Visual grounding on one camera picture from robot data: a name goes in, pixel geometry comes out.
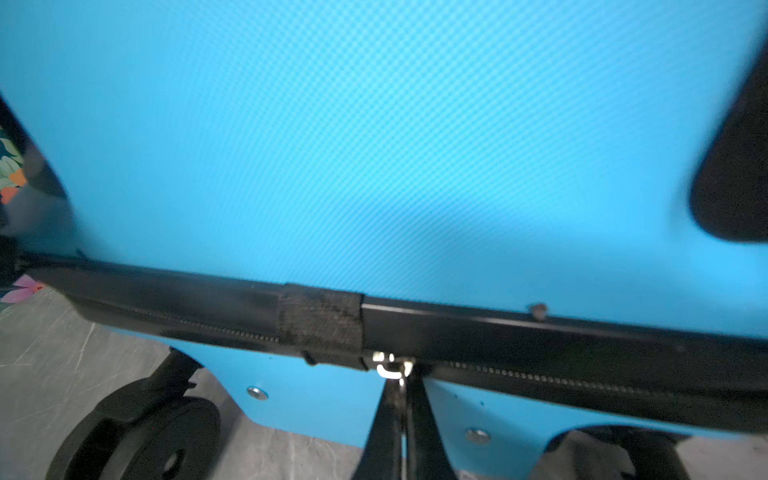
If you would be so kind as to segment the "blue suitcase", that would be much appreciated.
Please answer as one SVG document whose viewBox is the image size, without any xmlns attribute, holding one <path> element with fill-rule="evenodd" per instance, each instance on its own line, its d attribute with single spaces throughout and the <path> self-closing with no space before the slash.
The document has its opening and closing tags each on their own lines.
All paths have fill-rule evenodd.
<svg viewBox="0 0 768 480">
<path fill-rule="evenodd" d="M 456 475 L 767 430 L 763 1 L 5 1 L 1 281 L 160 341 L 52 479 L 200 479 L 220 414 Z"/>
</svg>

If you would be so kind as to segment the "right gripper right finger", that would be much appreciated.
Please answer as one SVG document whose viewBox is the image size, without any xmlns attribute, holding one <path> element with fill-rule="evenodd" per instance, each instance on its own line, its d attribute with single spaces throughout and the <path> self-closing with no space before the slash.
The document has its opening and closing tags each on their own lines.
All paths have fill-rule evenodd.
<svg viewBox="0 0 768 480">
<path fill-rule="evenodd" d="M 422 378 L 406 382 L 406 472 L 408 479 L 457 480 L 448 459 Z"/>
</svg>

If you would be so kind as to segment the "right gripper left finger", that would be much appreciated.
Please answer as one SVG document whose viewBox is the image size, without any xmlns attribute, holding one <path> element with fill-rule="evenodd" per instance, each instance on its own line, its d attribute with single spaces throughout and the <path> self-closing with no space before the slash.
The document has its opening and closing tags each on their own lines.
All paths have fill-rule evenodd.
<svg viewBox="0 0 768 480">
<path fill-rule="evenodd" d="M 396 480 L 403 465 L 404 386 L 386 380 L 353 480 Z"/>
</svg>

